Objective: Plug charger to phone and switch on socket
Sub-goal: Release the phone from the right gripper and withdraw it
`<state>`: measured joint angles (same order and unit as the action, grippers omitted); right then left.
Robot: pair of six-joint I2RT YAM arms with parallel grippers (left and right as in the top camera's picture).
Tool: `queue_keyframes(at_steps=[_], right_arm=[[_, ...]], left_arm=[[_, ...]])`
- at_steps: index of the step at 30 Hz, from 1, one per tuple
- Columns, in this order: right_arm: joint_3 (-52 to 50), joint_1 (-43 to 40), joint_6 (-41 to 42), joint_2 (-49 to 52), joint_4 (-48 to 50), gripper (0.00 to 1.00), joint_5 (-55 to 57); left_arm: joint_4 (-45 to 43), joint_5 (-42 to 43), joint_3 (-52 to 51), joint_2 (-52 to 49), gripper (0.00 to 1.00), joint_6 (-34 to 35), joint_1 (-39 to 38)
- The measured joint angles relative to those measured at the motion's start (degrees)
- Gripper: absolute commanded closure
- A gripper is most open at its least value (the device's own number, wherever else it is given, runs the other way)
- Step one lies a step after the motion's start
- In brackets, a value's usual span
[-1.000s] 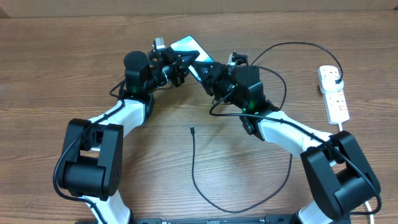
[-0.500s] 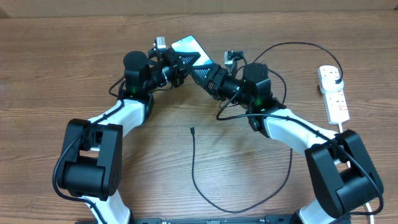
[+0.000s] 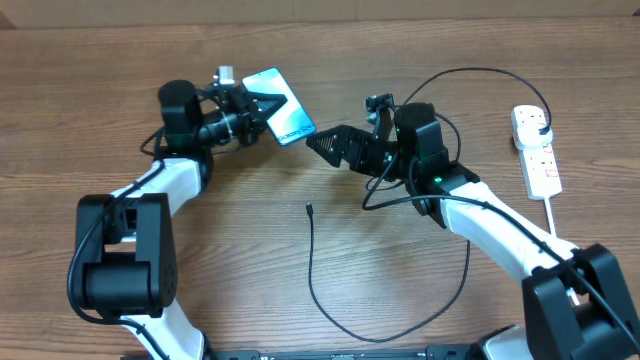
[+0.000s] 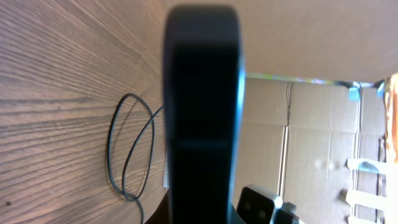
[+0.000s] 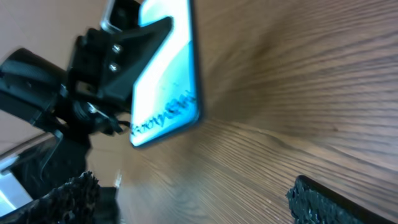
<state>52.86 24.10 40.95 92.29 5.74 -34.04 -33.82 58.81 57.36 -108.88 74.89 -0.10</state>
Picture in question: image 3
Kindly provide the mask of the blue Galaxy smartphone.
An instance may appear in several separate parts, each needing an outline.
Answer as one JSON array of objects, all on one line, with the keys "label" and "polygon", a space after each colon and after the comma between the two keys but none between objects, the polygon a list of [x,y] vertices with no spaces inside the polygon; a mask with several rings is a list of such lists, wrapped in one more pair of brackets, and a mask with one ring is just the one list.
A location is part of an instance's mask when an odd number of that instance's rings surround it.
[{"label": "blue Galaxy smartphone", "polygon": [[244,88],[257,95],[258,108],[281,146],[298,142],[316,132],[316,126],[277,68],[242,79]]}]

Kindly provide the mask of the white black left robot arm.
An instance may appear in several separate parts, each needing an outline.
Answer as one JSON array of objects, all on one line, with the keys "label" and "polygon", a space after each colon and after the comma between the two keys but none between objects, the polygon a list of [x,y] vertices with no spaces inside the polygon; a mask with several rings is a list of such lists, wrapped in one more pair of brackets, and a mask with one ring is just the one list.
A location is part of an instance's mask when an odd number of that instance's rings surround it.
[{"label": "white black left robot arm", "polygon": [[212,359],[206,335],[176,299],[172,217],[205,190],[212,148],[254,144],[292,100],[220,82],[198,89],[187,80],[164,84],[158,99],[164,125],[148,139],[150,170],[114,193],[78,202],[67,297],[81,319],[131,331],[152,359]]}]

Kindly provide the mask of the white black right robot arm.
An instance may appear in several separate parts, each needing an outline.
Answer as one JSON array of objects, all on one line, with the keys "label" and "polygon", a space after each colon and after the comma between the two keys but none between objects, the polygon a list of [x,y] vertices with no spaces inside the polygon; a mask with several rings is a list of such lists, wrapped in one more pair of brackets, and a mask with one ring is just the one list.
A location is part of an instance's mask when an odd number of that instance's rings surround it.
[{"label": "white black right robot arm", "polygon": [[400,180],[405,202],[464,237],[520,284],[525,324],[470,345],[444,345],[446,359],[627,359],[639,353],[639,317],[616,257],[579,248],[509,208],[479,176],[451,159],[444,116],[433,105],[370,106],[371,132],[340,125],[306,144],[334,167]]}]

